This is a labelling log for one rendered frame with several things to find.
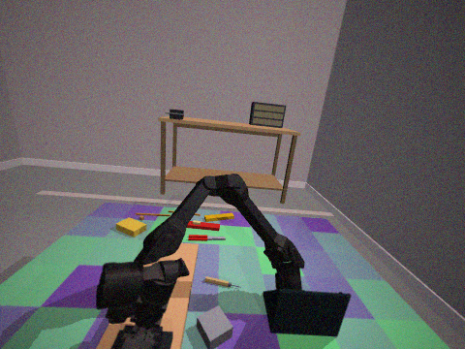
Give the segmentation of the red long flat block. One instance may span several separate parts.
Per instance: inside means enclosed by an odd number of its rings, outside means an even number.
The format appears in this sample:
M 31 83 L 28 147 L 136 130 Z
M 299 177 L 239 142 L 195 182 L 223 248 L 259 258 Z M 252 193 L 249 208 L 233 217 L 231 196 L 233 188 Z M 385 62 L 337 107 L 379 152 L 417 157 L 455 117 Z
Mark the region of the red long flat block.
M 194 220 L 194 221 L 190 221 L 188 223 L 187 228 L 219 231 L 220 230 L 220 224 L 205 223 L 205 222 L 195 221 Z

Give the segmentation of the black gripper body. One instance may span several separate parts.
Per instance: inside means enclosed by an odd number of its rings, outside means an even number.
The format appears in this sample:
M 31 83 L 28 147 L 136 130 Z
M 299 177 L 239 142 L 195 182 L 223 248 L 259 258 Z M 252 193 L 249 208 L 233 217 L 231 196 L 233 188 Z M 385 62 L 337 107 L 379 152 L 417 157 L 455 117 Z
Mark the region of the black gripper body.
M 169 300 L 154 303 L 148 301 L 143 295 L 139 295 L 136 303 L 139 309 L 138 317 L 135 318 L 135 316 L 132 316 L 131 321 L 129 321 L 136 323 L 132 329 L 132 333 L 135 335 L 132 334 L 131 338 L 124 337 L 119 339 L 115 349 L 154 349 L 152 330 L 153 328 L 160 328 Z M 138 332 L 139 328 L 140 331 Z M 145 330 L 147 330 L 146 333 Z

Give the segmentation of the orange panel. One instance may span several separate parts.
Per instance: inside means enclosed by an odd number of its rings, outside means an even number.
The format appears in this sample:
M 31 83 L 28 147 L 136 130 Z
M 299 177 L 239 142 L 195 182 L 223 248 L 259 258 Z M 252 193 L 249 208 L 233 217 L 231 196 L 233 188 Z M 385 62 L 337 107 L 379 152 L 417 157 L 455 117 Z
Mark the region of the orange panel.
M 181 243 L 178 250 L 174 254 L 163 257 L 157 261 L 177 260 L 182 258 L 187 266 L 188 271 L 190 272 L 188 276 L 177 278 L 173 291 L 170 295 L 166 314 L 164 312 L 160 326 L 163 327 L 163 332 L 173 332 L 171 349 L 182 348 L 198 250 L 198 244 Z M 96 349 L 110 349 L 117 337 L 119 330 L 123 331 L 125 326 L 134 326 L 136 324 L 129 322 L 131 321 L 131 318 L 127 318 L 123 324 L 108 324 L 108 327 Z

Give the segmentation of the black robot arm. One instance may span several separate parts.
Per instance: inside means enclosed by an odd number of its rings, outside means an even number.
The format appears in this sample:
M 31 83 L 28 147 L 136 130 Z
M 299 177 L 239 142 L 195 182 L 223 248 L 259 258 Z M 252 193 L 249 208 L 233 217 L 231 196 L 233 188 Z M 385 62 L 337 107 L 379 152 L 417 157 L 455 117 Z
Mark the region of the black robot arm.
M 105 317 L 110 324 L 123 324 L 132 316 L 137 318 L 136 303 L 140 295 L 154 303 L 167 301 L 177 278 L 190 274 L 182 258 L 157 261 L 178 250 L 188 223 L 208 195 L 219 196 L 235 206 L 263 240 L 263 253 L 276 269 L 276 289 L 302 290 L 300 269 L 304 269 L 304 260 L 295 245 L 274 230 L 249 198 L 242 177 L 239 174 L 209 175 L 199 180 L 174 213 L 146 236 L 134 262 L 110 262 L 102 267 L 96 308 L 108 309 Z M 152 263 L 152 266 L 143 266 Z

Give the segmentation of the wooden-handled awl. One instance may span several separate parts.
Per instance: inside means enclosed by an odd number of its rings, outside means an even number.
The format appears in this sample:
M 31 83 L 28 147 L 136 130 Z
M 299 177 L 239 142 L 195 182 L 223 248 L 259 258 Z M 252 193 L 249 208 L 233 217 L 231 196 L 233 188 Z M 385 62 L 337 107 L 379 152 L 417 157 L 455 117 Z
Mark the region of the wooden-handled awl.
M 208 276 L 205 278 L 205 282 L 209 282 L 209 283 L 213 283 L 213 284 L 217 284 L 217 285 L 222 285 L 222 286 L 226 286 L 226 287 L 236 286 L 236 285 L 232 285 L 232 283 L 229 282 L 229 281 L 221 280 L 221 279 L 217 279 L 217 278 L 212 278 L 212 277 L 208 277 Z M 240 286 L 236 286 L 236 287 L 240 287 Z

